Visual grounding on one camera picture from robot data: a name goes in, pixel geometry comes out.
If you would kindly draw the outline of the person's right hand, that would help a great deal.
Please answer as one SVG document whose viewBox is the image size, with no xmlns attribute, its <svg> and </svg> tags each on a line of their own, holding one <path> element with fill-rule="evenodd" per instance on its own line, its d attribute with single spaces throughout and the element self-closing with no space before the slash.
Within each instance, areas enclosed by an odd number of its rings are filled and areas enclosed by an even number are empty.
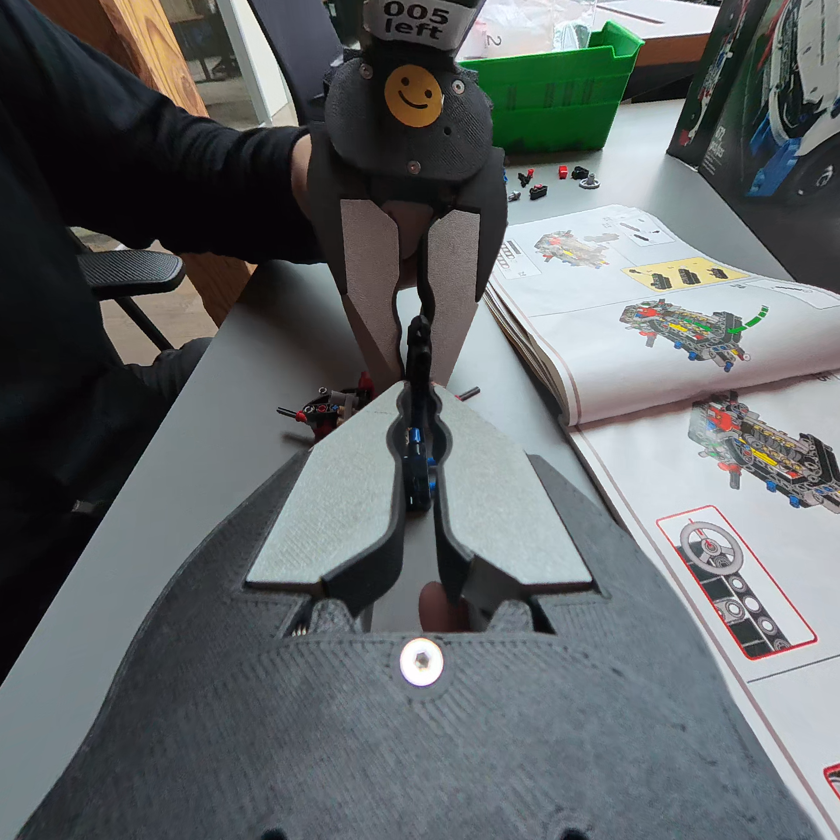
<svg viewBox="0 0 840 840">
<path fill-rule="evenodd" d="M 469 610 L 465 599 L 451 602 L 438 581 L 425 584 L 418 597 L 418 616 L 425 634 L 453 634 L 470 630 Z"/>
</svg>

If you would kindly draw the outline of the person's dark clothing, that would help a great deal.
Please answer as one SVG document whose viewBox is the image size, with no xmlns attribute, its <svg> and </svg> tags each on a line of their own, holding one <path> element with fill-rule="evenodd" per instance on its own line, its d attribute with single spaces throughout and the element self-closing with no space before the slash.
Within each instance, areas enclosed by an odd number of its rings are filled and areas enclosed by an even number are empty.
<svg viewBox="0 0 840 840">
<path fill-rule="evenodd" d="M 58 228 L 2 211 L 2 678 L 210 341 L 123 364 Z"/>
</svg>

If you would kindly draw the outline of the scattered small lego pieces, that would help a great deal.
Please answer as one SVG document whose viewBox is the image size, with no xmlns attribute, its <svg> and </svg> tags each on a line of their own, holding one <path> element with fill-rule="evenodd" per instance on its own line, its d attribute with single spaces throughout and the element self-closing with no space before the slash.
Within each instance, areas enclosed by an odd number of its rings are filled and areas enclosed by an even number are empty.
<svg viewBox="0 0 840 840">
<path fill-rule="evenodd" d="M 569 168 L 565 164 L 561 164 L 559 165 L 558 169 L 558 177 L 561 180 L 571 179 L 573 181 L 578 182 L 579 185 L 580 179 L 584 178 L 588 172 L 591 171 L 580 165 L 576 165 L 572 170 L 569 170 Z M 523 191 L 527 191 L 528 198 L 531 201 L 539 200 L 540 198 L 546 197 L 546 195 L 548 195 L 549 188 L 546 184 L 532 184 L 532 180 L 534 178 L 533 168 L 528 169 L 526 172 L 517 173 L 517 178 L 521 189 L 509 192 L 509 194 L 507 195 L 507 201 L 509 203 L 515 203 L 521 200 Z"/>
</svg>

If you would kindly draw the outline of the lego set box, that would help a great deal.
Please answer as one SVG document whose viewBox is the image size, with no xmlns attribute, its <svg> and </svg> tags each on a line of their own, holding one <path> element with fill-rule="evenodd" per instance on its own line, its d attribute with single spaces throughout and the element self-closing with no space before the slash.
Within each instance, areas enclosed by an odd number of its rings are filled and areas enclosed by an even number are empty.
<svg viewBox="0 0 840 840">
<path fill-rule="evenodd" d="M 839 291 L 839 2 L 722 2 L 668 154 L 794 280 Z"/>
</svg>

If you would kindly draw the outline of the black lego beam assembly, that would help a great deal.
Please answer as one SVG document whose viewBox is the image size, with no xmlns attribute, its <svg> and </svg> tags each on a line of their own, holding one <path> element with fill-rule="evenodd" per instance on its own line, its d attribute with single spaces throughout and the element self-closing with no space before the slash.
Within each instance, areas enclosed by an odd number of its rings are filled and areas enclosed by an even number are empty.
<svg viewBox="0 0 840 840">
<path fill-rule="evenodd" d="M 406 376 L 410 385 L 406 448 L 402 459 L 408 511 L 426 512 L 434 503 L 436 459 L 427 452 L 426 430 L 431 402 L 431 327 L 424 315 L 416 316 L 407 331 Z"/>
</svg>

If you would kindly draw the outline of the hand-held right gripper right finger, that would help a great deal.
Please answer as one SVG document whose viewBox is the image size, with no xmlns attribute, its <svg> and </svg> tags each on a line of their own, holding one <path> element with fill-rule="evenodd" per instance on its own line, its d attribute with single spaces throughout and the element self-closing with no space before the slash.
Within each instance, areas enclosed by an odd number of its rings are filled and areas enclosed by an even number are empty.
<svg viewBox="0 0 840 840">
<path fill-rule="evenodd" d="M 438 573 L 448 597 L 465 599 L 470 625 L 486 627 L 507 600 L 595 592 L 534 460 L 443 386 L 433 390 Z"/>
</svg>

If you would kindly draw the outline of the person's left hand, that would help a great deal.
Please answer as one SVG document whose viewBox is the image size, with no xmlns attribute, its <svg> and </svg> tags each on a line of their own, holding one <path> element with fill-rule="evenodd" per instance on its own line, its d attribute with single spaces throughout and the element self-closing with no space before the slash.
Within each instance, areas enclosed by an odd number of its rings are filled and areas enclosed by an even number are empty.
<svg viewBox="0 0 840 840">
<path fill-rule="evenodd" d="M 290 153 L 290 189 L 303 215 L 311 220 L 308 194 L 308 170 L 312 153 L 312 136 L 302 135 Z"/>
</svg>

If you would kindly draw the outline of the small red black lego assembly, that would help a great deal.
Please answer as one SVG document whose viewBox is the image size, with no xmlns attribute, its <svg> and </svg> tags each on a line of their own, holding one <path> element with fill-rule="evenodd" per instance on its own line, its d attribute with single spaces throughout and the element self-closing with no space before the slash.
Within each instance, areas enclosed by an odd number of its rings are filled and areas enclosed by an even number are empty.
<svg viewBox="0 0 840 840">
<path fill-rule="evenodd" d="M 292 411 L 279 406 L 276 411 L 279 415 L 308 425 L 318 442 L 363 410 L 375 397 L 375 384 L 369 372 L 363 371 L 353 388 L 336 391 L 322 386 L 318 395 L 300 410 Z"/>
</svg>

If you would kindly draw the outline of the dark office chair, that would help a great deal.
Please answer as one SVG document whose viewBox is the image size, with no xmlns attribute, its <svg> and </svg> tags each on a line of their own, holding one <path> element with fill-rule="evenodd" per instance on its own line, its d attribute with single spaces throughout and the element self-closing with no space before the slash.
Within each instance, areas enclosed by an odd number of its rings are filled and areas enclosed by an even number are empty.
<svg viewBox="0 0 840 840">
<path fill-rule="evenodd" d="M 321 1 L 250 1 L 287 83 L 298 123 L 322 123 L 323 79 L 343 46 Z"/>
</svg>

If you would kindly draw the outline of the person's left forearm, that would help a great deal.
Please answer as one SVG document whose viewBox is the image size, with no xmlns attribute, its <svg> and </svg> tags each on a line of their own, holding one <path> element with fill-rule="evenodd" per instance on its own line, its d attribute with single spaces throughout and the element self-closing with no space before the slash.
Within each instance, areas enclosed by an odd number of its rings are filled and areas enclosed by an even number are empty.
<svg viewBox="0 0 840 840">
<path fill-rule="evenodd" d="M 322 257 L 291 188 L 300 128 L 239 132 L 146 87 L 29 2 L 2 2 L 2 134 L 59 225 L 258 264 Z"/>
</svg>

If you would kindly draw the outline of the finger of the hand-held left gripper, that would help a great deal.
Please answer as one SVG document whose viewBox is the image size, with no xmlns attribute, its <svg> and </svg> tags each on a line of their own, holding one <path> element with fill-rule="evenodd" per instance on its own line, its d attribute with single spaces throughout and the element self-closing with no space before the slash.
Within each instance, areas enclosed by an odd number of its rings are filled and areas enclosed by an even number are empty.
<svg viewBox="0 0 840 840">
<path fill-rule="evenodd" d="M 375 388 L 403 378 L 402 327 L 396 315 L 400 238 L 396 222 L 370 200 L 340 203 L 346 291 L 344 310 Z"/>
<path fill-rule="evenodd" d="M 475 317 L 480 216 L 454 209 L 434 221 L 421 247 L 417 290 L 430 324 L 430 377 L 446 385 Z"/>
</svg>

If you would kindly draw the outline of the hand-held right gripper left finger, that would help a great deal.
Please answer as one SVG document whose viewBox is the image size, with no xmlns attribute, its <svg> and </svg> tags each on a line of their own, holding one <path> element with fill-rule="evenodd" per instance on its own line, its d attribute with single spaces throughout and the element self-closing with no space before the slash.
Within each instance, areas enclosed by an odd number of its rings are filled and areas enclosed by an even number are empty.
<svg viewBox="0 0 840 840">
<path fill-rule="evenodd" d="M 393 385 L 311 449 L 248 585 L 336 599 L 353 616 L 393 587 L 403 567 L 405 393 Z"/>
</svg>

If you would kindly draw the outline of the clear plastic bags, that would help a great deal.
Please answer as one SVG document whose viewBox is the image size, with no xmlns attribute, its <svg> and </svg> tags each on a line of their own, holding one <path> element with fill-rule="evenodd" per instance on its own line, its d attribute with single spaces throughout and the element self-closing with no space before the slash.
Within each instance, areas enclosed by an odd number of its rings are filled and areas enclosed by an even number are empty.
<svg viewBox="0 0 840 840">
<path fill-rule="evenodd" d="M 487 1 L 458 60 L 539 55 L 584 49 L 596 1 Z"/>
</svg>

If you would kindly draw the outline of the lego instruction booklet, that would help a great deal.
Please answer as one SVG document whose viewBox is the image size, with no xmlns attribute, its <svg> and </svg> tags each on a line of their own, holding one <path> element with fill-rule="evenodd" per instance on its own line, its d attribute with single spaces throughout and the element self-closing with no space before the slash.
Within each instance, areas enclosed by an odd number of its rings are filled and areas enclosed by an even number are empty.
<svg viewBox="0 0 840 840">
<path fill-rule="evenodd" d="M 612 205 L 510 226 L 486 302 L 838 838 L 838 295 Z"/>
</svg>

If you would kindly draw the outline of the neighbouring wooden-edged table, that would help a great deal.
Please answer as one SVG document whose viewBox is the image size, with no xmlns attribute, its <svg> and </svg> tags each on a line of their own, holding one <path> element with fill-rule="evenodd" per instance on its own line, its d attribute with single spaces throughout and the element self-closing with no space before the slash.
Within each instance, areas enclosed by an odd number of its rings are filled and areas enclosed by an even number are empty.
<svg viewBox="0 0 840 840">
<path fill-rule="evenodd" d="M 612 21 L 641 38 L 637 68 L 693 65 L 702 57 L 718 11 L 678 1 L 598 1 L 595 28 Z"/>
</svg>

